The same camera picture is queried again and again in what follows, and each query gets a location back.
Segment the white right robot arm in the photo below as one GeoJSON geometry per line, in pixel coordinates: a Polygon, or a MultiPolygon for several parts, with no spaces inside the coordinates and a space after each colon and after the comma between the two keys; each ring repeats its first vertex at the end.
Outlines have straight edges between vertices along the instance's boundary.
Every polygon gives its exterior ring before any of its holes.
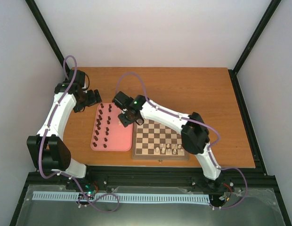
{"type": "Polygon", "coordinates": [[[193,154],[201,165],[204,177],[217,181],[221,176],[212,146],[220,140],[219,133],[203,122],[200,114],[185,114],[163,107],[146,96],[136,98],[118,92],[112,103],[121,110],[118,115],[124,127],[139,121],[152,120],[180,134],[183,148],[193,154]]]}

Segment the white chess rook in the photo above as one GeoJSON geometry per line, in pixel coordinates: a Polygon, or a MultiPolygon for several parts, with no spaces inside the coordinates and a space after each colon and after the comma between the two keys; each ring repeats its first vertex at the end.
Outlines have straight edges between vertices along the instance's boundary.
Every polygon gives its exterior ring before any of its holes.
{"type": "Polygon", "coordinates": [[[183,151],[183,149],[180,149],[180,150],[178,151],[178,154],[179,154],[179,155],[184,155],[184,151],[183,151]]]}

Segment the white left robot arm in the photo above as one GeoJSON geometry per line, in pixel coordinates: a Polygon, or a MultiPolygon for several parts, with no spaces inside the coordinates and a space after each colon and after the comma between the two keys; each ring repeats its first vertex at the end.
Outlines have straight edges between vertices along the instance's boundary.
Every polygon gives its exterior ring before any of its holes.
{"type": "Polygon", "coordinates": [[[54,101],[41,129],[26,141],[36,169],[77,178],[77,185],[85,190],[92,187],[93,177],[86,173],[85,164],[71,157],[63,136],[71,112],[79,113],[101,102],[99,91],[89,89],[86,73],[71,70],[68,78],[55,87],[54,101]]]}

